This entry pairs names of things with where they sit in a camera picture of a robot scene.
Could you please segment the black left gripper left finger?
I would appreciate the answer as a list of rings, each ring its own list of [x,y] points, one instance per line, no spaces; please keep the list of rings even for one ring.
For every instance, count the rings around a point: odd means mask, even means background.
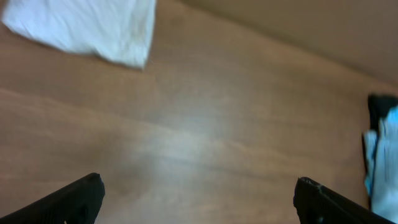
[[[104,196],[100,175],[91,173],[2,217],[1,224],[94,224]]]

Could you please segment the beige khaki shorts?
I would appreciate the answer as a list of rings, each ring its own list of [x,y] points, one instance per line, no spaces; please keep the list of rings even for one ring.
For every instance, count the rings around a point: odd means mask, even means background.
[[[156,0],[10,0],[2,22],[12,32],[71,54],[144,68]]]

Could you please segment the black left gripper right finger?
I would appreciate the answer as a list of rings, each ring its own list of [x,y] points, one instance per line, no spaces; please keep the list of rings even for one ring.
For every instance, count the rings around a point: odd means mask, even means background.
[[[393,224],[308,177],[297,180],[294,207],[301,224]]]

